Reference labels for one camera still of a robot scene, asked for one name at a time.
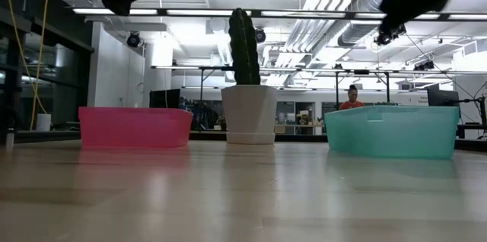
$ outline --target person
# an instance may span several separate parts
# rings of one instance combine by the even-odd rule
[[[350,85],[349,101],[342,103],[342,106],[340,106],[340,110],[347,110],[347,109],[352,109],[352,108],[363,107],[364,104],[357,100],[357,96],[358,96],[358,91],[357,91],[356,86],[353,84]]]

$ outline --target security camera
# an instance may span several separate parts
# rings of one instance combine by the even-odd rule
[[[257,43],[263,43],[264,41],[266,41],[266,33],[264,32],[264,29],[262,28],[256,29],[256,40]]]
[[[139,48],[144,43],[139,35],[139,32],[130,32],[129,37],[127,37],[127,45],[132,48]]]

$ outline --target white pot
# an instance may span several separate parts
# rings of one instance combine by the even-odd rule
[[[221,90],[227,121],[227,143],[274,144],[277,89],[237,85]]]

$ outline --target monitor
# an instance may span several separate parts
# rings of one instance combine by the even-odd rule
[[[442,91],[437,88],[428,89],[429,106],[451,106],[460,108],[460,98],[456,91]]]
[[[166,91],[151,91],[150,93],[150,108],[172,108],[179,109],[180,107],[180,89],[166,90]]]

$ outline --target plastic bin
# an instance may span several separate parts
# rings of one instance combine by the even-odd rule
[[[457,107],[371,106],[325,114],[331,149],[379,158],[451,158]]]
[[[170,148],[186,145],[193,115],[160,108],[80,107],[81,141],[88,148]]]

